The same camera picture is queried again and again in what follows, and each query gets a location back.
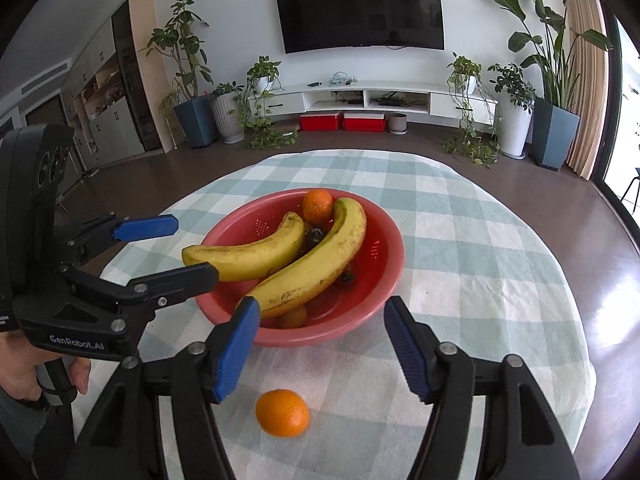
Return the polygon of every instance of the blue gripper pad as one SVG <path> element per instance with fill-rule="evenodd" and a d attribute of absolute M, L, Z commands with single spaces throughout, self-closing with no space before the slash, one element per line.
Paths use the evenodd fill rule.
<path fill-rule="evenodd" d="M 213 394 L 218 402 L 222 402 L 238 386 L 242 368 L 260 326 L 260 305 L 254 298 L 244 298 L 229 323 L 236 326 L 227 337 L 225 348 L 218 358 L 218 373 L 213 385 Z"/>
<path fill-rule="evenodd" d="M 113 230 L 113 238 L 123 242 L 137 242 L 149 238 L 170 236 L 178 230 L 178 221 L 173 215 L 160 215 L 137 220 L 125 220 Z"/>
<path fill-rule="evenodd" d="M 398 296 L 386 301 L 384 319 L 386 333 L 391 339 L 396 357 L 400 361 L 409 390 L 417 395 L 422 402 L 426 402 L 427 395 L 431 391 L 427 379 L 426 361 L 407 325 L 411 322 L 418 328 L 417 323 Z"/>

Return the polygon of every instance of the ceiling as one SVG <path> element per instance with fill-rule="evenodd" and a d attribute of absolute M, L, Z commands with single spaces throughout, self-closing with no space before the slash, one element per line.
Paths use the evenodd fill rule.
<path fill-rule="evenodd" d="M 75 60 L 124 0 L 39 0 L 0 58 L 0 99 L 68 58 Z"/>

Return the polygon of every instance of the curtain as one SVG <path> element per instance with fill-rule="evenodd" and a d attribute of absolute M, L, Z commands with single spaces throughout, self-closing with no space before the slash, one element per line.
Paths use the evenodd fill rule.
<path fill-rule="evenodd" d="M 571 0 L 567 7 L 567 28 L 583 32 L 590 28 L 606 34 L 600 0 Z M 569 148 L 567 164 L 578 175 L 589 179 L 595 164 L 604 127 L 609 89 L 609 56 L 586 41 L 574 47 L 577 71 L 581 74 L 570 111 L 580 116 L 578 132 Z"/>

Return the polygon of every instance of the logo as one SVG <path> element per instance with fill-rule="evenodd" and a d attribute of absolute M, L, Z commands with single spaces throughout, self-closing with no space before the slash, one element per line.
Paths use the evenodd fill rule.
<path fill-rule="evenodd" d="M 104 352 L 104 345 L 102 343 L 92 343 L 90 341 L 78 341 L 78 339 L 71 339 L 70 337 L 56 337 L 54 335 L 49 336 L 49 340 L 52 343 L 67 346 L 76 346 L 78 348 L 87 348 L 89 350 L 101 350 Z"/>

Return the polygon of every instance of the human hand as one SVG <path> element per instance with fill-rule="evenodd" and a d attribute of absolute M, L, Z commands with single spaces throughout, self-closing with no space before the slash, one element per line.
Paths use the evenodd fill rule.
<path fill-rule="evenodd" d="M 36 380 L 36 366 L 62 357 L 61 354 L 36 348 L 24 334 L 0 333 L 0 387 L 16 400 L 38 400 L 42 392 Z M 91 361 L 78 357 L 69 368 L 71 384 L 81 394 L 89 386 Z"/>

